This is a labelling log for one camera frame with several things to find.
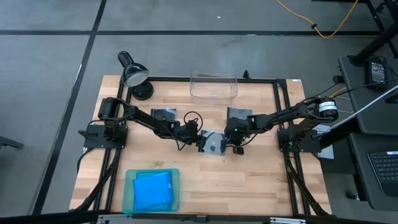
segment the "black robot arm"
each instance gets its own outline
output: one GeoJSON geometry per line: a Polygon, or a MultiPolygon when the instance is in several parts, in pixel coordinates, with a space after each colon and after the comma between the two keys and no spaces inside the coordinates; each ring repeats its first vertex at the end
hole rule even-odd
{"type": "Polygon", "coordinates": [[[118,125],[121,121],[129,120],[153,130],[154,134],[162,139],[175,139],[188,145],[198,140],[198,123],[195,120],[190,120],[182,126],[179,121],[158,120],[138,107],[129,105],[118,98],[108,97],[103,99],[98,117],[104,121],[109,138],[117,138],[118,125]],[[126,112],[125,116],[116,118],[115,111],[119,105],[122,105],[126,112]]]}
{"type": "Polygon", "coordinates": [[[314,97],[280,112],[250,115],[246,119],[230,118],[227,120],[224,135],[230,144],[240,147],[245,145],[242,145],[243,141],[252,134],[264,133],[277,124],[297,118],[304,118],[304,120],[300,124],[295,124],[286,129],[289,140],[303,140],[306,133],[310,132],[316,125],[330,123],[338,119],[335,101],[327,97],[314,97]]]}

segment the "yellow cable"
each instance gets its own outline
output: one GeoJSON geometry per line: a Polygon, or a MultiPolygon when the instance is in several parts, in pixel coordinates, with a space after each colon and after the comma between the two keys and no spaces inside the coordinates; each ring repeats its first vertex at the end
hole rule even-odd
{"type": "MultiPolygon", "coordinates": [[[[313,23],[309,18],[305,17],[305,16],[301,16],[298,15],[296,13],[294,13],[293,11],[291,11],[290,9],[288,9],[286,6],[284,6],[279,0],[276,0],[281,6],[283,6],[286,10],[288,10],[291,14],[298,16],[302,19],[305,19],[306,21],[309,21],[311,23],[311,25],[314,25],[315,23],[313,23]]],[[[349,17],[349,15],[352,13],[352,11],[354,10],[356,4],[358,3],[359,0],[356,0],[355,3],[353,4],[353,7],[351,7],[351,9],[349,10],[349,12],[347,13],[347,16],[343,19],[343,22],[341,22],[341,24],[337,27],[337,30],[335,30],[331,35],[329,36],[324,36],[321,34],[321,32],[318,30],[318,28],[314,27],[314,29],[318,32],[318,34],[325,39],[329,39],[330,37],[333,37],[339,30],[340,28],[343,26],[343,24],[346,22],[347,18],[349,17]]]]}
{"type": "Polygon", "coordinates": [[[342,91],[345,91],[346,89],[347,89],[347,87],[344,87],[342,89],[339,89],[339,90],[335,91],[335,93],[332,94],[331,96],[329,96],[329,98],[333,98],[335,95],[341,93],[342,91]]]}

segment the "wooden table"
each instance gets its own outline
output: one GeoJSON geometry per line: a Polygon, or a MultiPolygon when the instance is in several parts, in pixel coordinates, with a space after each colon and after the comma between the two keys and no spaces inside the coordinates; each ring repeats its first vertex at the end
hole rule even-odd
{"type": "MultiPolygon", "coordinates": [[[[97,113],[103,98],[116,97],[119,80],[120,76],[117,75],[104,76],[93,119],[98,119],[97,113]]],[[[301,81],[286,81],[291,104],[304,99],[301,81]]],[[[203,117],[203,129],[224,130],[228,105],[194,105],[189,82],[151,83],[155,89],[152,98],[146,101],[132,98],[130,104],[149,114],[151,108],[176,108],[177,118],[182,123],[186,112],[197,111],[203,117]]],[[[279,95],[281,104],[284,105],[282,90],[279,95]]],[[[273,113],[276,111],[273,87],[264,83],[238,83],[238,95],[229,106],[251,108],[254,114],[273,113]]],[[[177,213],[292,215],[283,155],[277,143],[277,127],[258,135],[245,146],[244,156],[233,154],[229,148],[226,155],[221,157],[199,153],[195,146],[185,146],[182,151],[177,151],[175,141],[160,139],[151,130],[135,122],[129,121],[127,125],[129,134],[126,147],[121,153],[112,212],[121,212],[127,170],[178,168],[181,175],[181,197],[177,213]]],[[[103,155],[104,149],[95,149],[82,160],[70,208],[79,206],[97,184],[103,155]]],[[[306,186],[323,209],[330,213],[318,159],[310,153],[301,153],[301,161],[306,186]]],[[[300,191],[297,186],[295,189],[299,211],[303,213],[300,191]]],[[[107,191],[106,185],[100,208],[104,207],[107,191]]]]}

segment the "desk lamp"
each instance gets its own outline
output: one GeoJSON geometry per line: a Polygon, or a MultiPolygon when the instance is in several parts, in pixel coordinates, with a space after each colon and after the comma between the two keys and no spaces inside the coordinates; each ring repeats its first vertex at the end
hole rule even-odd
{"type": "Polygon", "coordinates": [[[154,94],[154,86],[146,80],[148,69],[133,61],[130,54],[121,51],[118,59],[123,66],[122,80],[125,86],[132,87],[131,95],[137,100],[147,100],[154,94]]]}

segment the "teal tray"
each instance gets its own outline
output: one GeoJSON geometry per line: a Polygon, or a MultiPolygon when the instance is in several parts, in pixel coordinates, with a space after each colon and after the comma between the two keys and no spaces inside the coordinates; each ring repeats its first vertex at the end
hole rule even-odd
{"type": "Polygon", "coordinates": [[[180,209],[180,171],[178,169],[127,170],[124,181],[122,212],[125,214],[142,213],[134,211],[134,187],[132,181],[149,175],[169,172],[172,178],[174,201],[169,205],[159,205],[145,212],[176,212],[180,209]]]}

